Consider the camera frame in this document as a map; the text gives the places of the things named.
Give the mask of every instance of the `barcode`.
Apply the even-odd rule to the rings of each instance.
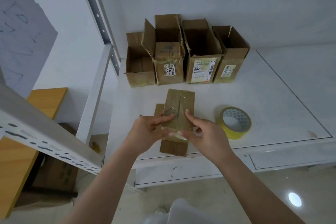
[[[210,67],[210,71],[209,71],[209,75],[211,75],[212,74],[212,70],[213,70],[213,67],[215,66],[215,64],[214,63],[212,63],[211,64],[211,67]]]

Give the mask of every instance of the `tape roll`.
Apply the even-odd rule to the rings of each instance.
[[[233,140],[240,139],[252,126],[250,116],[242,109],[233,106],[221,110],[216,122],[224,129],[227,137]]]

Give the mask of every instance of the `paper with drawing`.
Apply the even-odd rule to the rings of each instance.
[[[0,67],[6,85],[27,98],[56,37],[34,0],[0,0]]]

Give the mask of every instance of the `perforated metal bracket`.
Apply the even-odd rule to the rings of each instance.
[[[112,44],[111,36],[109,35],[109,32],[107,30],[107,20],[105,18],[105,14],[103,12],[103,7],[99,4],[99,0],[88,0],[88,3],[90,5],[90,8],[92,10],[93,16],[95,18],[95,21],[97,23],[100,35],[103,39],[104,44]],[[119,64],[118,56],[117,55],[111,55],[111,62],[113,64],[113,67],[115,69],[115,73],[117,76],[119,76]]]

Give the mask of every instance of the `open cardboard box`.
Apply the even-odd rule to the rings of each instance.
[[[187,83],[212,82],[222,50],[206,19],[184,20],[183,32],[188,55]]]
[[[141,45],[142,32],[127,33],[126,77],[131,87],[155,84],[152,58]]]
[[[184,42],[179,14],[155,15],[155,28],[145,20],[142,46],[152,57],[157,84],[184,81]]]
[[[213,82],[233,82],[250,51],[250,45],[234,27],[213,26],[212,31],[219,40],[224,55]]]

